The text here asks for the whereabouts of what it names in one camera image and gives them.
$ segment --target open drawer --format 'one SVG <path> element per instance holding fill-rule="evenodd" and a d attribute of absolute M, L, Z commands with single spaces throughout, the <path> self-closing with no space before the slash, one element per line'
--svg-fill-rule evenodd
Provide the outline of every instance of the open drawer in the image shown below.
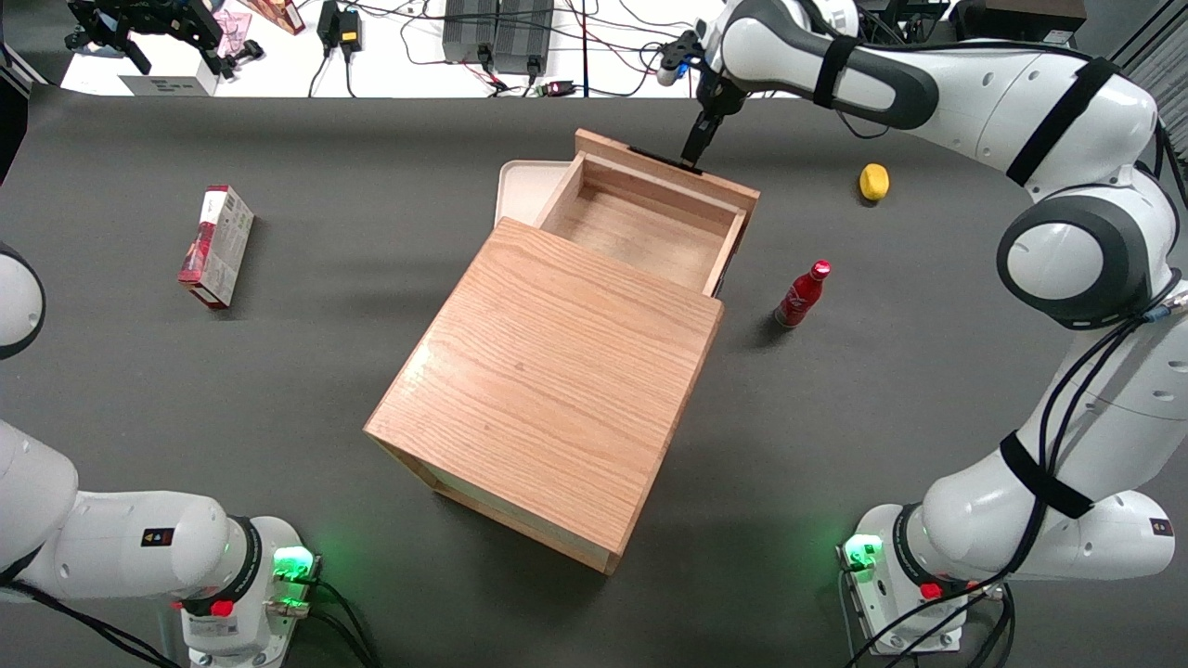
<path fill-rule="evenodd" d="M 580 130 L 535 227 L 713 296 L 758 197 Z"/>

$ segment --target bottle cap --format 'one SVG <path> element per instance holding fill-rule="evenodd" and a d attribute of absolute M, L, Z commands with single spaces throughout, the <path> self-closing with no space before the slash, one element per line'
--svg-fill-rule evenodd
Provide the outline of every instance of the bottle cap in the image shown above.
<path fill-rule="evenodd" d="M 809 276 L 816 278 L 817 281 L 823 281 L 824 277 L 829 276 L 829 271 L 832 269 L 833 267 L 829 266 L 829 260 L 817 260 L 816 264 L 813 265 L 813 270 L 809 271 Z"/>

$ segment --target red button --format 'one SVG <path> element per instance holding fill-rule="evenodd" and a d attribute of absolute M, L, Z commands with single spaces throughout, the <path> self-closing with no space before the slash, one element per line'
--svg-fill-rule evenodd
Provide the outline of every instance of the red button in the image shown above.
<path fill-rule="evenodd" d="M 229 600 L 216 600 L 210 604 L 210 615 L 215 617 L 230 617 L 230 611 L 235 604 Z"/>
<path fill-rule="evenodd" d="M 944 595 L 944 591 L 936 582 L 924 582 L 920 586 L 920 595 L 924 597 L 924 600 L 933 600 Z"/>

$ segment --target power supply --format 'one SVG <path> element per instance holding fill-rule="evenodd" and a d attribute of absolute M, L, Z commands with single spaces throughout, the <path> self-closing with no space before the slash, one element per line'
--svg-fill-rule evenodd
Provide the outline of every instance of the power supply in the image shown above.
<path fill-rule="evenodd" d="M 481 63 L 495 44 L 498 0 L 446 0 L 442 50 L 451 63 Z"/>
<path fill-rule="evenodd" d="M 495 71 L 543 75 L 551 34 L 552 0 L 503 0 L 495 30 Z"/>

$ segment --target white tray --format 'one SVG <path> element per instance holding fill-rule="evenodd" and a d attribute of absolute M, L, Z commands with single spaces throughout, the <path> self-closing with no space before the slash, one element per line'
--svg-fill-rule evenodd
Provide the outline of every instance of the white tray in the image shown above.
<path fill-rule="evenodd" d="M 536 226 L 549 197 L 569 169 L 567 160 L 512 160 L 499 170 L 495 222 L 507 216 Z"/>

